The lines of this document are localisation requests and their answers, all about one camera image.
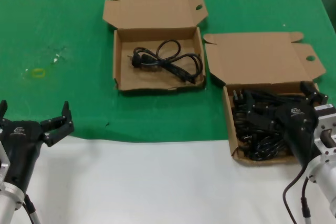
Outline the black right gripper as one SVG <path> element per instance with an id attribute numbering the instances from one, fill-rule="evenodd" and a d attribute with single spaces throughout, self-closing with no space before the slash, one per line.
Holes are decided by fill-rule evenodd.
<path id="1" fill-rule="evenodd" d="M 325 105 L 328 96 L 306 81 L 300 82 L 300 90 L 306 97 L 306 103 L 284 104 L 284 98 L 280 95 L 253 89 L 245 89 L 245 102 L 247 121 L 269 131 L 275 130 L 277 121 L 285 143 L 304 167 L 317 152 L 313 147 L 317 117 L 312 106 Z"/>

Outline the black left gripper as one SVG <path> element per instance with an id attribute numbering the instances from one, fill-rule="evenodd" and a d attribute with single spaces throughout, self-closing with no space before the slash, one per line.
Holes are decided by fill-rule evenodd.
<path id="1" fill-rule="evenodd" d="M 26 191 L 42 143 L 52 147 L 74 131 L 74 123 L 68 101 L 64 102 L 61 116 L 44 120 L 40 124 L 35 121 L 7 120 L 4 118 L 7 108 L 7 101 L 2 100 L 0 103 L 1 143 L 10 161 L 4 181 L 18 187 L 21 191 Z"/>

